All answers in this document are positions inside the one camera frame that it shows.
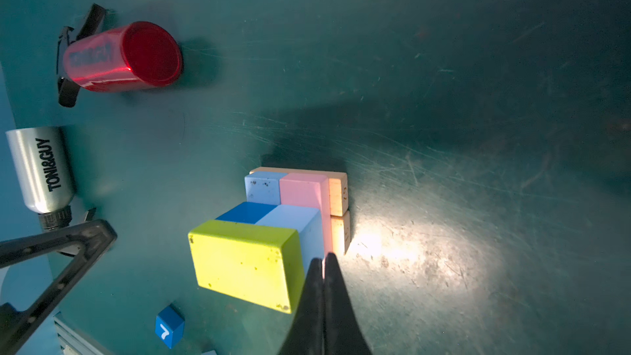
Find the lime green wooden block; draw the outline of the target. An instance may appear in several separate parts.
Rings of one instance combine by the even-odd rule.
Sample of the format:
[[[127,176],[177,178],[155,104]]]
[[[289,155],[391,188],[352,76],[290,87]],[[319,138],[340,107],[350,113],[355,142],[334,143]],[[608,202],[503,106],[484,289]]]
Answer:
[[[297,230],[210,220],[187,235],[197,284],[291,314],[305,280]]]

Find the natural wood block 62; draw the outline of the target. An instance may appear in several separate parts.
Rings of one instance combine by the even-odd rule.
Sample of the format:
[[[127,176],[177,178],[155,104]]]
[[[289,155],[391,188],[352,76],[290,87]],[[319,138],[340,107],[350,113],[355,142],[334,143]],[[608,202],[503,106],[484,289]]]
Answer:
[[[273,173],[299,173],[299,174],[322,174],[329,179],[330,186],[330,215],[342,217],[348,211],[348,175],[344,172],[311,170],[311,169],[288,169],[274,167],[258,167],[252,169],[249,174],[265,171]]]

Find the pink wooden block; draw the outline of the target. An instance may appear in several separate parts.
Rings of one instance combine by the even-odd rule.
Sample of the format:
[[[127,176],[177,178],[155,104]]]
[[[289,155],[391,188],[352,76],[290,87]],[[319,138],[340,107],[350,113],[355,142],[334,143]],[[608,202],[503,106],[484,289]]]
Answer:
[[[290,173],[279,181],[283,205],[311,207],[320,211],[324,258],[333,252],[329,179],[323,174]]]

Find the silver spray bottle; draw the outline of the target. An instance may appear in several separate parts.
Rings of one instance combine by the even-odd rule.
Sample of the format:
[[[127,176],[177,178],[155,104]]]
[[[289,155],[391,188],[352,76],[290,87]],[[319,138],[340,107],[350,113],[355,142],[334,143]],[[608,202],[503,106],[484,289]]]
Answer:
[[[19,128],[6,136],[26,207],[44,232],[68,227],[76,188],[61,128]]]

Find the light blue long block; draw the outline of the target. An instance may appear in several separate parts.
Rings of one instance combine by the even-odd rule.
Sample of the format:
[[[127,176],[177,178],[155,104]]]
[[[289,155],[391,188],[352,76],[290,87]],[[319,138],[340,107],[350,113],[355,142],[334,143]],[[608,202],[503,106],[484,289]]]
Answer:
[[[248,174],[244,178],[246,200],[259,204],[280,205],[280,180],[286,175],[286,173],[269,171],[256,171]]]

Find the dark blue wooden cube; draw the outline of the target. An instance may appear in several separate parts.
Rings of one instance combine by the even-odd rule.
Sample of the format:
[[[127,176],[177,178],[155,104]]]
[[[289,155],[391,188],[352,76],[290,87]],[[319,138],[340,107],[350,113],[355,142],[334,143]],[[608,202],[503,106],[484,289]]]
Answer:
[[[276,207],[277,205],[243,202],[218,216],[216,220],[254,225]]]

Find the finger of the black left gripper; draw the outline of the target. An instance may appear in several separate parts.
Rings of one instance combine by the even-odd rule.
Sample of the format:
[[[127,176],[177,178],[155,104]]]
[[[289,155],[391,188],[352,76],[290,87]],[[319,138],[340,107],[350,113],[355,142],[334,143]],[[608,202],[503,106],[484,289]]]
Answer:
[[[107,221],[92,220],[2,242],[2,268],[70,246],[78,247],[78,253],[28,309],[19,312],[8,302],[1,306],[1,353],[17,353],[116,239],[117,234]]]

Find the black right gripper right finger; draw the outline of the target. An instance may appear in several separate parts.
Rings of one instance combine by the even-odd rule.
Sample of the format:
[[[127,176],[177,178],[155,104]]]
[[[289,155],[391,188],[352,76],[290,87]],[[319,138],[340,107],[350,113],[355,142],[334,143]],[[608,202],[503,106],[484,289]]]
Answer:
[[[324,272],[325,354],[365,354],[371,350],[360,330],[338,258],[329,253]]]

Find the blue number seven cube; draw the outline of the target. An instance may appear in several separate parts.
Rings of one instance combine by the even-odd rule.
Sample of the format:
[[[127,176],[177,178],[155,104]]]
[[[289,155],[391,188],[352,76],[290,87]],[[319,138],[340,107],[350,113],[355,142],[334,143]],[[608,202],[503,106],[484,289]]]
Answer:
[[[173,305],[169,305],[156,316],[154,332],[172,349],[182,340],[184,327],[184,317]]]

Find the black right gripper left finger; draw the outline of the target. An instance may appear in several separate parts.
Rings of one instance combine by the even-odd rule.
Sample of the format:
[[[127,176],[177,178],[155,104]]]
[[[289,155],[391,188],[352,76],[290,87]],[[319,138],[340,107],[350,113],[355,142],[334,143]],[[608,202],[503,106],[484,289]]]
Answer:
[[[279,355],[324,353],[325,297],[322,273],[322,259],[314,258],[310,263],[297,311]]]

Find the front aluminium rail bed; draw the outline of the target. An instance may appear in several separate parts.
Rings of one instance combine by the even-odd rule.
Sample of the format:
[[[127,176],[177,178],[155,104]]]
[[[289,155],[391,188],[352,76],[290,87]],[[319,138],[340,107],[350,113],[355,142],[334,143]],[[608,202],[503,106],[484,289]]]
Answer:
[[[75,330],[59,312],[54,316],[54,328],[63,354],[112,354],[105,346],[90,338],[80,330]]]

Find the light blue wooden cube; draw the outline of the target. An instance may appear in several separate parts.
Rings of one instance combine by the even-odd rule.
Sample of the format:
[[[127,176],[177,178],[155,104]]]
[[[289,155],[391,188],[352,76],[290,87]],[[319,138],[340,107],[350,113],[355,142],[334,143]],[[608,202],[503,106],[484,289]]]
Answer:
[[[274,210],[258,220],[256,224],[297,230],[305,274],[307,274],[314,258],[321,261],[324,259],[325,245],[319,209],[278,205]]]

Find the natural wood block 51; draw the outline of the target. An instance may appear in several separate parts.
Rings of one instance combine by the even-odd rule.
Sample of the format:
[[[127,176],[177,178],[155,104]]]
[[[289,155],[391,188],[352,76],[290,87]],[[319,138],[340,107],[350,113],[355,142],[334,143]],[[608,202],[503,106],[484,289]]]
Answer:
[[[350,211],[346,211],[343,216],[330,217],[333,253],[336,256],[343,256],[351,243]]]

